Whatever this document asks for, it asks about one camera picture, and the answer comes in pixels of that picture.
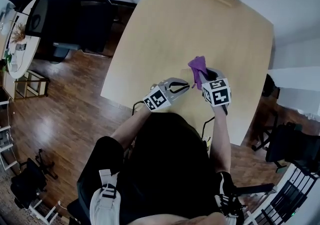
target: round table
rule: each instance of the round table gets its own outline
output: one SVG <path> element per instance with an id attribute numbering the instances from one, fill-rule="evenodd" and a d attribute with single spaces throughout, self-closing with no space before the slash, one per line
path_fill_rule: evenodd
<path id="1" fill-rule="evenodd" d="M 17 25 L 22 24 L 22 25 L 26 25 L 27 24 L 27 20 L 28 20 L 28 14 L 31 11 L 32 6 L 34 5 L 36 0 L 32 0 L 23 10 L 23 13 L 17 13 L 16 16 L 19 16 L 17 22 L 15 23 L 15 25 L 13 26 L 12 32 L 14 32 L 16 30 Z M 36 36 L 29 36 L 26 35 L 25 39 L 20 41 L 18 44 L 26 44 L 25 50 L 24 51 L 17 51 L 16 50 L 16 43 L 11 43 L 12 41 L 12 36 L 10 37 L 10 44 L 9 44 L 9 53 L 13 53 L 16 56 L 16 63 L 17 63 L 17 71 L 13 72 L 11 71 L 11 65 L 8 65 L 8 70 L 10 75 L 14 78 L 14 79 L 19 79 L 21 78 L 25 72 L 27 71 L 27 69 L 29 68 L 32 59 L 35 56 L 35 53 L 37 51 L 39 42 L 40 42 L 40 37 L 36 37 Z"/>

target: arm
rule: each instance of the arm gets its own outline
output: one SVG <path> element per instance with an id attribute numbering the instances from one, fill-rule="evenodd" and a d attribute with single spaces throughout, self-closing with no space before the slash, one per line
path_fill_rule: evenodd
<path id="1" fill-rule="evenodd" d="M 216 173 L 230 173 L 231 144 L 227 128 L 227 115 L 221 106 L 213 108 L 215 119 L 210 146 L 210 159 Z"/>
<path id="2" fill-rule="evenodd" d="M 126 150 L 131 145 L 139 130 L 142 128 L 150 115 L 151 111 L 145 104 L 143 104 L 143 107 L 122 125 L 120 125 L 118 129 L 115 130 L 115 132 L 111 135 L 111 137 L 119 142 L 123 149 Z"/>

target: wooden floor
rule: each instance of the wooden floor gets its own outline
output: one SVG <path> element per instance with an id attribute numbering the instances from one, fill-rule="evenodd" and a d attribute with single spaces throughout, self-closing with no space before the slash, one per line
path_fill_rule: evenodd
<path id="1" fill-rule="evenodd" d="M 114 53 L 118 37 L 109 42 Z M 131 110 L 100 96 L 105 76 L 112 59 L 71 53 L 64 62 L 51 64 L 33 60 L 30 69 L 50 79 L 48 97 L 15 101 L 10 104 L 10 124 L 16 145 L 17 158 L 23 162 L 43 149 L 45 160 L 54 161 L 57 180 L 48 177 L 44 202 L 49 206 L 58 200 L 63 206 L 75 200 L 76 182 L 88 160 L 95 142 L 110 136 L 131 116 Z M 241 146 L 232 145 L 231 175 L 236 186 L 278 183 L 281 174 L 275 165 L 266 163 L 266 152 L 251 150 L 255 132 L 261 125 L 272 123 L 270 110 L 278 110 L 281 121 L 303 125 L 308 134 L 319 134 L 320 124 L 308 120 L 295 111 L 276 105 L 276 99 L 261 97 L 256 115 Z M 253 212 L 256 203 L 245 199 Z"/>

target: person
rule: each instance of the person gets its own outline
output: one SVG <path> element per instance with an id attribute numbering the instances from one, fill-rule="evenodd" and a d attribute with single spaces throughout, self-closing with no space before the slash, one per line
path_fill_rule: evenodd
<path id="1" fill-rule="evenodd" d="M 228 199 L 235 187 L 227 113 L 222 106 L 212 109 L 209 155 L 206 142 L 181 116 L 152 113 L 145 104 L 110 137 L 97 141 L 95 149 L 104 151 L 95 157 L 97 169 L 119 172 L 120 225 L 227 224 L 221 191 Z"/>

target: purple cloth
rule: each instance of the purple cloth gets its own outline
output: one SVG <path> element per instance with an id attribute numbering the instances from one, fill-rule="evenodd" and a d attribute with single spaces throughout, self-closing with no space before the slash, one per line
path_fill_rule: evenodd
<path id="1" fill-rule="evenodd" d="M 188 66 L 192 69 L 193 72 L 194 85 L 192 86 L 192 88 L 194 88 L 196 85 L 196 87 L 202 91 L 202 83 L 200 80 L 199 71 L 202 71 L 205 75 L 208 75 L 205 57 L 195 57 L 192 61 L 188 63 Z"/>

